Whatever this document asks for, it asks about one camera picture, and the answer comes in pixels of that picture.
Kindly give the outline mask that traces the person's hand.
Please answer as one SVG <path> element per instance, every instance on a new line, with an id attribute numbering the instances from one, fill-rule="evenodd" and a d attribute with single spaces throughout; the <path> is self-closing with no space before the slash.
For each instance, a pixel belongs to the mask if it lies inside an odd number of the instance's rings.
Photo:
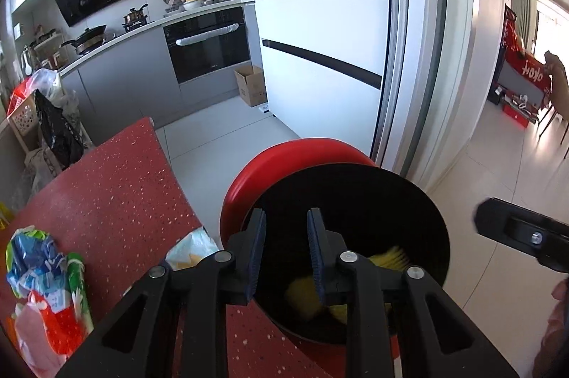
<path id="1" fill-rule="evenodd" d="M 554 361 L 568 340 L 568 279 L 554 287 L 552 296 L 557 304 L 548 318 L 539 352 L 533 362 L 532 377 L 546 377 L 553 370 Z"/>

